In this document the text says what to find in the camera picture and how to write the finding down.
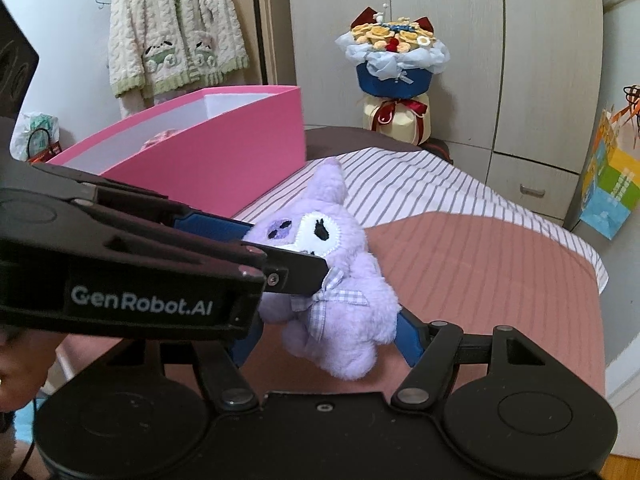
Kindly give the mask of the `person's left hand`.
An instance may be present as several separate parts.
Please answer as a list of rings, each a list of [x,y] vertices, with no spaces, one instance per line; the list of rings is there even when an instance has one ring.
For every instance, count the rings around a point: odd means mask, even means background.
[[[26,330],[1,346],[1,411],[24,408],[46,383],[65,334]]]

